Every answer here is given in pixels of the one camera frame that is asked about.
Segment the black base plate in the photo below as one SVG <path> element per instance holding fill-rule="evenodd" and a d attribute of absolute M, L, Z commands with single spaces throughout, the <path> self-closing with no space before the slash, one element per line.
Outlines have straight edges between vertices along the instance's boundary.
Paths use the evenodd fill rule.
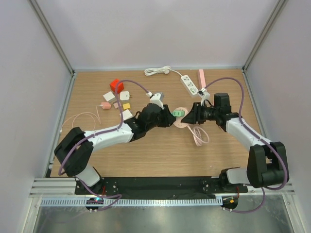
<path fill-rule="evenodd" d="M 185 194 L 247 193 L 243 184 L 229 184 L 218 176 L 198 177 L 101 177 L 89 189 L 96 194 L 122 194 L 124 198 L 164 195 L 165 198 Z"/>

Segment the white square charger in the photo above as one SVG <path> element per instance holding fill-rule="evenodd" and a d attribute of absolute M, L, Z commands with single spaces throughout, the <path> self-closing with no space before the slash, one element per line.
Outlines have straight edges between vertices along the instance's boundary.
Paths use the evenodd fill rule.
<path fill-rule="evenodd" d="M 121 91 L 120 92 L 120 100 L 121 101 L 129 101 L 131 98 L 129 91 Z"/>

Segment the small pink plug adapter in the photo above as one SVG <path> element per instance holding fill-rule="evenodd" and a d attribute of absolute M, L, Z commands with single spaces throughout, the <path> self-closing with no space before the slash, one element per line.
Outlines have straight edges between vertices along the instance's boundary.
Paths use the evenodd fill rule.
<path fill-rule="evenodd" d="M 110 104 L 109 102 L 102 102 L 102 103 L 100 104 L 100 107 L 101 107 L 102 109 L 110 109 L 110 108 L 111 108 L 111 104 Z"/>

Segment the white power strip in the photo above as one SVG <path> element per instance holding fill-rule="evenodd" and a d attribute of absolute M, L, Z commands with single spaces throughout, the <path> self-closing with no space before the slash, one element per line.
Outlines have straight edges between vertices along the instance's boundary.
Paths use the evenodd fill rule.
<path fill-rule="evenodd" d="M 180 81 L 192 98 L 197 96 L 199 90 L 188 75 L 181 76 Z"/>

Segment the white 80W charger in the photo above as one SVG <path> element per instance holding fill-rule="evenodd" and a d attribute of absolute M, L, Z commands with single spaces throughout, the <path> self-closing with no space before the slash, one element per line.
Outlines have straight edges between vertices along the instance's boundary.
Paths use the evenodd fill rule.
<path fill-rule="evenodd" d="M 123 121 L 126 121 L 126 120 L 132 118 L 133 114 L 132 114 L 132 112 L 129 109 L 127 109 L 127 110 L 123 111 L 120 114 L 120 116 L 122 117 Z"/>

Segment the pink power strip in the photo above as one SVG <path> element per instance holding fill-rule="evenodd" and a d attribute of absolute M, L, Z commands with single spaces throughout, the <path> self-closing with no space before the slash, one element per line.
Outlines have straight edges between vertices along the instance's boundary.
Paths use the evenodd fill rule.
<path fill-rule="evenodd" d="M 198 80 L 200 88 L 204 88 L 206 86 L 205 74 L 203 69 L 198 70 Z"/>

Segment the red cube plug adapter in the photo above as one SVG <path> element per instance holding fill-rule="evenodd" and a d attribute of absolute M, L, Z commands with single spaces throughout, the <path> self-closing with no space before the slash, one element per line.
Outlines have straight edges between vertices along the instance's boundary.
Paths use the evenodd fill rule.
<path fill-rule="evenodd" d="M 114 79 L 110 84 L 110 89 L 112 92 L 119 94 L 121 91 L 124 90 L 124 85 L 122 82 L 120 82 L 119 79 Z"/>

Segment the aluminium frame rail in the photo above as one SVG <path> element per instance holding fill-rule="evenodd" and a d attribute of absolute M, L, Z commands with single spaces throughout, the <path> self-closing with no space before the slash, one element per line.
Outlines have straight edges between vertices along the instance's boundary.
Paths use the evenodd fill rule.
<path fill-rule="evenodd" d="M 66 197 L 74 195 L 73 178 L 35 178 L 29 197 Z"/>

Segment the yellow small plug adapter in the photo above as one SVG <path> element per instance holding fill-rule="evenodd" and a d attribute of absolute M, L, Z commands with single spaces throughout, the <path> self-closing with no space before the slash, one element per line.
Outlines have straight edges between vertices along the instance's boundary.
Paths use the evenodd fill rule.
<path fill-rule="evenodd" d="M 130 105 L 130 103 L 125 103 L 125 104 L 122 105 L 122 107 L 123 107 L 124 110 L 128 110 L 128 109 L 131 108 L 131 105 Z"/>

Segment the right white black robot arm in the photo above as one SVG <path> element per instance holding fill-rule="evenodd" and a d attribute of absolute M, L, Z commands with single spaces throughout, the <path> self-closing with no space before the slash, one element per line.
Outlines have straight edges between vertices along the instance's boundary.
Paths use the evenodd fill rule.
<path fill-rule="evenodd" d="M 203 124 L 207 120 L 215 121 L 224 132 L 234 136 L 248 151 L 246 168 L 228 168 L 223 171 L 225 176 L 219 179 L 222 191 L 231 192 L 237 184 L 278 190 L 288 182 L 284 144 L 263 137 L 238 113 L 232 112 L 227 93 L 214 94 L 214 104 L 211 106 L 195 102 L 181 121 L 187 124 Z"/>

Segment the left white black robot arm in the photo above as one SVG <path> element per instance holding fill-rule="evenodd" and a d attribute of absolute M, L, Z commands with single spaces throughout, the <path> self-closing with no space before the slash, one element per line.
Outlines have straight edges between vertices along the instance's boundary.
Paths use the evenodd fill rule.
<path fill-rule="evenodd" d="M 161 108 L 149 103 L 120 126 L 100 131 L 82 131 L 79 127 L 71 129 L 55 148 L 54 154 L 67 176 L 78 178 L 91 194 L 98 194 L 103 189 L 103 182 L 96 169 L 89 164 L 92 153 L 112 145 L 136 141 L 151 129 L 170 127 L 175 121 L 176 117 L 171 114 L 168 105 Z"/>

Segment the green plug adapter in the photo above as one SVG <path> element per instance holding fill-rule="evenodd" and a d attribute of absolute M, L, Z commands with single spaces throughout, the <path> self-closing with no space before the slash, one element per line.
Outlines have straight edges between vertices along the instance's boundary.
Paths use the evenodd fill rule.
<path fill-rule="evenodd" d="M 183 117 L 185 115 L 185 111 L 182 109 L 174 110 L 172 115 L 174 117 Z"/>

